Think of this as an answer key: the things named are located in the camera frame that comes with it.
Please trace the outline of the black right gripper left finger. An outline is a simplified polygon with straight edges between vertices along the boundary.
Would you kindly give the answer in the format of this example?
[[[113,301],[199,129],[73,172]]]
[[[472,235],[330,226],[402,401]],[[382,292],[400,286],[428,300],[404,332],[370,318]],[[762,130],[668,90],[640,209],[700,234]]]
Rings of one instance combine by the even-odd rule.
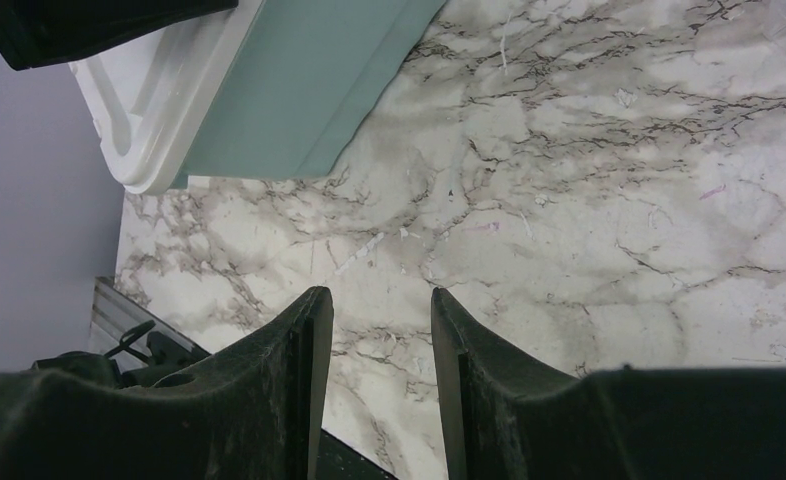
[[[312,287],[150,387],[0,374],[0,479],[312,479],[333,318]]]

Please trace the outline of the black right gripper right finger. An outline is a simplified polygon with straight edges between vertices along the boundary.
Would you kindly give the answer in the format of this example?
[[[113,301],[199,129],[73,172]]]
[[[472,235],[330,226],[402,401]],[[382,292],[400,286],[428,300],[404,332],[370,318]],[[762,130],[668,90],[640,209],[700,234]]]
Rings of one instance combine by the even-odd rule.
[[[786,368],[576,378],[442,288],[431,334],[453,479],[786,479]]]

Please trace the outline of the teal plastic bin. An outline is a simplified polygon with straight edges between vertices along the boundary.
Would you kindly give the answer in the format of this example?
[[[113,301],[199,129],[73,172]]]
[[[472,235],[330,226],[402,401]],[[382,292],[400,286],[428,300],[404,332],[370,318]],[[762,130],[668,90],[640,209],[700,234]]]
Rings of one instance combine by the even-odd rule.
[[[442,6],[264,2],[171,188],[328,175]]]

